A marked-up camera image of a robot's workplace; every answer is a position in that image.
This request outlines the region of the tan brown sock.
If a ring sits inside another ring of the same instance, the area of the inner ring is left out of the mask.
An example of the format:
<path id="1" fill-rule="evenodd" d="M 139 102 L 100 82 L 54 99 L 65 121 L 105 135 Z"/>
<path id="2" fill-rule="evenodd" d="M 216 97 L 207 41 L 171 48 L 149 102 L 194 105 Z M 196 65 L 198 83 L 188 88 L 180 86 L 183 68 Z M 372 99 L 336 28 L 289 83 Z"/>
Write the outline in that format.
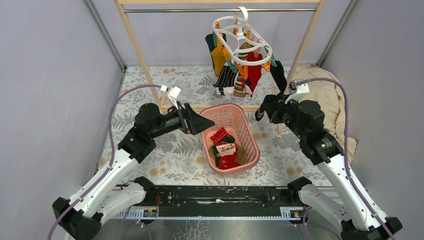
<path id="1" fill-rule="evenodd" d="M 237 151 L 236 151 L 237 156 L 236 156 L 234 161 L 236 163 L 240 164 L 240 165 L 247 164 L 248 163 L 248 154 L 247 154 L 246 150 L 238 144 L 236 145 L 236 148 L 237 148 Z"/>

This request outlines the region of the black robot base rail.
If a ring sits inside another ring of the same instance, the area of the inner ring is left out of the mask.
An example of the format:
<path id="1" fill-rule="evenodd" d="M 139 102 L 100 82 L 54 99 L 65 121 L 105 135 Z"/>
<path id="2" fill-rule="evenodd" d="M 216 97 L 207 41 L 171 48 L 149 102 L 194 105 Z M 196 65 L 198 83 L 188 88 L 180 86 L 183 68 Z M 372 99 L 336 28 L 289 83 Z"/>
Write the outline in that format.
<path id="1" fill-rule="evenodd" d="M 131 207 L 143 220 L 300 221 L 304 211 L 289 189 L 275 186 L 158 185 Z"/>

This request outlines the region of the dark green knit sock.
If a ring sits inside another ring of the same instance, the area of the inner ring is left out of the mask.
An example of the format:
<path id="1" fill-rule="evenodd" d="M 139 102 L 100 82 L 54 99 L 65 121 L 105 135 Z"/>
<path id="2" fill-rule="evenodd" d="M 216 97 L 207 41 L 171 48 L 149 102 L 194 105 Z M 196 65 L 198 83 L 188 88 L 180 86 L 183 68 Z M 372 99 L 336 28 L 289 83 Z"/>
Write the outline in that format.
<path id="1" fill-rule="evenodd" d="M 212 152 L 213 152 L 213 157 L 214 157 L 214 161 L 215 161 L 215 167 L 216 168 L 219 168 L 220 158 L 221 158 L 220 153 L 217 150 L 217 146 L 216 145 L 213 145 L 211 147 L 211 149 L 212 149 Z"/>

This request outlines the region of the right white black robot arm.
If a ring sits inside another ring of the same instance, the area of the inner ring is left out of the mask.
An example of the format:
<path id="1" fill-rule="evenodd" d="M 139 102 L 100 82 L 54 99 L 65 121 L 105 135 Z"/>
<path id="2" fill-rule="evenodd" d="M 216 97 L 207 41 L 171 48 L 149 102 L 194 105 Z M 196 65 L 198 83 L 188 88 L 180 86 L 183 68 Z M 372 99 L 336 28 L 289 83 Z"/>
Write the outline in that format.
<path id="1" fill-rule="evenodd" d="M 296 101 L 285 94 L 268 94 L 255 112 L 273 124 L 285 124 L 299 139 L 302 153 L 330 181 L 342 204 L 322 193 L 306 177 L 288 184 L 287 201 L 316 210 L 340 233 L 343 240 L 389 240 L 403 228 L 397 217 L 382 211 L 345 162 L 344 151 L 324 128 L 325 114 L 318 102 Z"/>

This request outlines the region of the brown white striped sock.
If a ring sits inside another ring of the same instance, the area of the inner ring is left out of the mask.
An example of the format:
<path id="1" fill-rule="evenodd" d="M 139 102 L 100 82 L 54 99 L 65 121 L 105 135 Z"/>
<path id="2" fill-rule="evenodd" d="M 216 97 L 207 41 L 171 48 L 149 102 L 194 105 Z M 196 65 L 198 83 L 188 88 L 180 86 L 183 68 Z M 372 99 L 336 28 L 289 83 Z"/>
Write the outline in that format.
<path id="1" fill-rule="evenodd" d="M 248 52 L 242 52 L 238 54 L 239 59 L 246 60 L 248 58 L 249 53 Z M 244 91 L 244 88 L 242 86 L 243 84 L 243 77 L 240 72 L 238 72 L 237 78 L 234 81 L 234 89 L 233 89 L 233 96 L 238 98 L 245 98 L 246 93 Z"/>

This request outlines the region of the white clip sock hanger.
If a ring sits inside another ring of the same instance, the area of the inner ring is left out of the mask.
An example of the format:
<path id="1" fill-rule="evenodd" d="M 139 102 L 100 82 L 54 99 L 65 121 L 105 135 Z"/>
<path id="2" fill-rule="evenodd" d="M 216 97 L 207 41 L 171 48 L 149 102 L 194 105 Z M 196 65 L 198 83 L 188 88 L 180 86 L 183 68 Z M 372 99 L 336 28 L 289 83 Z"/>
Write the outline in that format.
<path id="1" fill-rule="evenodd" d="M 216 47 L 224 53 L 225 59 L 237 67 L 261 66 L 264 69 L 271 66 L 273 49 L 269 43 L 249 24 L 249 13 L 244 6 L 236 8 L 241 16 L 228 15 L 215 19 L 212 30 L 216 35 Z M 262 59 L 248 61 L 241 59 L 241 54 L 262 54 Z"/>

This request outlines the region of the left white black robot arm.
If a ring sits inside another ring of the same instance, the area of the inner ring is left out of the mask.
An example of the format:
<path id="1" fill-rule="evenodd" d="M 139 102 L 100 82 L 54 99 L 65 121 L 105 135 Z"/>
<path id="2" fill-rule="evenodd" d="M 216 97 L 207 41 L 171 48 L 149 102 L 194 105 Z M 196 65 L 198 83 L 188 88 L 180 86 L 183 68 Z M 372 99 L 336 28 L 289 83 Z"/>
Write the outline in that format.
<path id="1" fill-rule="evenodd" d="M 112 193 L 118 181 L 156 148 L 155 138 L 180 130 L 197 135 L 215 122 L 196 113 L 188 103 L 177 103 L 166 114 L 155 103 L 139 108 L 134 125 L 117 146 L 111 165 L 104 165 L 69 198 L 59 197 L 53 205 L 57 223 L 75 240 L 91 240 L 102 225 L 125 209 L 155 200 L 154 184 L 138 177 L 126 188 Z"/>

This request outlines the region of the red snowflake sock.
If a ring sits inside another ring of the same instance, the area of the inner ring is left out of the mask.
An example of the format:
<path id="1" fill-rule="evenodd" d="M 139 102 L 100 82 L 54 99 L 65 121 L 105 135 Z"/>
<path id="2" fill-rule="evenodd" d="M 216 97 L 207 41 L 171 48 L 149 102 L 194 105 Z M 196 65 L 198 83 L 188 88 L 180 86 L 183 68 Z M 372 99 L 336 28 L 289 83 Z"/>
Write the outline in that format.
<path id="1" fill-rule="evenodd" d="M 234 143 L 236 141 L 235 138 L 231 134 L 229 134 L 224 127 L 215 132 L 210 137 L 210 139 L 212 140 L 213 144 Z"/>

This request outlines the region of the red santa sock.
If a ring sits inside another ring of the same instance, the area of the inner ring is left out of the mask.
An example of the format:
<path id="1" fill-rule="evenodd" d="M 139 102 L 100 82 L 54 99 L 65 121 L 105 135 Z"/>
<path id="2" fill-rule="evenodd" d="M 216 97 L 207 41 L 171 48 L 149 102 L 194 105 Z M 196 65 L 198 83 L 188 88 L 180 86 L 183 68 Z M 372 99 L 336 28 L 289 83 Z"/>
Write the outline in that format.
<path id="1" fill-rule="evenodd" d="M 215 145 L 220 153 L 218 169 L 227 170 L 241 166 L 235 162 L 237 156 L 237 146 L 235 143 L 219 142 Z"/>

